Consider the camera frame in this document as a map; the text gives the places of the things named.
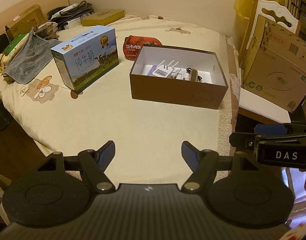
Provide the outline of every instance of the wooden headboard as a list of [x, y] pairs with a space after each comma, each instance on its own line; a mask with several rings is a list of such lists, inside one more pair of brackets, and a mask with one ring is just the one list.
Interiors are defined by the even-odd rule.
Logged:
[[68, 0], [24, 0], [0, 13], [0, 35], [5, 33], [5, 26], [30, 6], [38, 4], [47, 17], [47, 13], [60, 6], [68, 6]]

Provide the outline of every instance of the mattress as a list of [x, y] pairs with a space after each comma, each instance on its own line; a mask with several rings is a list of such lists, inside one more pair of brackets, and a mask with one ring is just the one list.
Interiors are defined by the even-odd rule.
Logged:
[[[191, 174], [181, 157], [183, 141], [201, 150], [212, 149], [229, 155], [228, 138], [232, 123], [234, 128], [239, 86], [232, 93], [231, 81], [236, 83], [237, 77], [229, 71], [228, 38], [197, 25], [156, 16], [126, 16], [110, 26], [116, 31], [120, 64], [77, 99], [70, 97], [54, 60], [27, 85], [8, 84], [0, 75], [0, 98], [46, 156], [53, 151], [61, 151], [64, 156], [77, 155], [85, 149], [99, 149], [113, 140], [116, 155], [105, 174], [116, 186], [119, 183], [177, 183], [181, 187]], [[67, 40], [86, 29], [77, 26], [61, 31], [59, 39]], [[133, 61], [127, 60], [122, 51], [124, 39], [130, 35], [154, 37], [163, 45], [215, 52], [230, 85], [220, 108], [132, 99], [129, 72]], [[40, 97], [37, 87], [47, 82], [51, 90]], [[234, 107], [233, 96], [237, 102]], [[218, 177], [226, 175], [227, 172], [221, 172]]]

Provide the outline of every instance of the cardboard box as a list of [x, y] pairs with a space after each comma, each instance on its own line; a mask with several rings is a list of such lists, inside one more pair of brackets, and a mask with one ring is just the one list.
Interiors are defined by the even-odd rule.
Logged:
[[51, 49], [64, 84], [77, 94], [119, 64], [115, 29], [95, 26]]
[[108, 25], [125, 17], [121, 10], [103, 10], [81, 19], [83, 26]]
[[[153, 65], [165, 60], [179, 62], [186, 73], [195, 68], [202, 82], [147, 76]], [[181, 47], [144, 44], [129, 74], [133, 99], [218, 109], [228, 89], [223, 70], [214, 52]]]
[[20, 34], [29, 33], [32, 27], [39, 26], [46, 22], [42, 9], [35, 4], [21, 14], [17, 15], [5, 27], [8, 38], [12, 41]]
[[262, 15], [242, 68], [244, 89], [289, 112], [306, 95], [306, 44]]

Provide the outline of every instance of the bed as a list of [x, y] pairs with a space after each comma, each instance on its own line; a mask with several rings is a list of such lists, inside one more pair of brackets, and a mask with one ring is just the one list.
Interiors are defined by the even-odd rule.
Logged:
[[[181, 186], [191, 173], [181, 158], [183, 141], [199, 149], [229, 154], [228, 137], [238, 105], [237, 98], [232, 101], [231, 96], [238, 96], [239, 85], [235, 85], [234, 93], [230, 86], [218, 110], [132, 99], [129, 71], [133, 61], [123, 55], [124, 39], [129, 35], [148, 36], [165, 45], [216, 52], [228, 83], [233, 84], [238, 78], [232, 39], [197, 25], [156, 16], [126, 16], [110, 25], [116, 31], [120, 64], [78, 99], [70, 97], [54, 60], [27, 85], [8, 84], [0, 75], [0, 99], [46, 156], [53, 151], [76, 155], [113, 140], [116, 156], [105, 173], [115, 185], [173, 182]], [[64, 41], [86, 29], [77, 26], [61, 31], [59, 39]], [[50, 76], [51, 91], [43, 98], [35, 97], [36, 87]], [[163, 118], [164, 112], [172, 112], [172, 118]]]

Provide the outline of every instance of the gray towel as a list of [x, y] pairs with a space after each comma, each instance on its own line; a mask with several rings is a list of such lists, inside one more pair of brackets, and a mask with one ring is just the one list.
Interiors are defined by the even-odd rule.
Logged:
[[3, 74], [8, 74], [19, 84], [27, 84], [53, 59], [51, 48], [61, 41], [46, 41], [31, 31], [27, 42], [4, 69]]

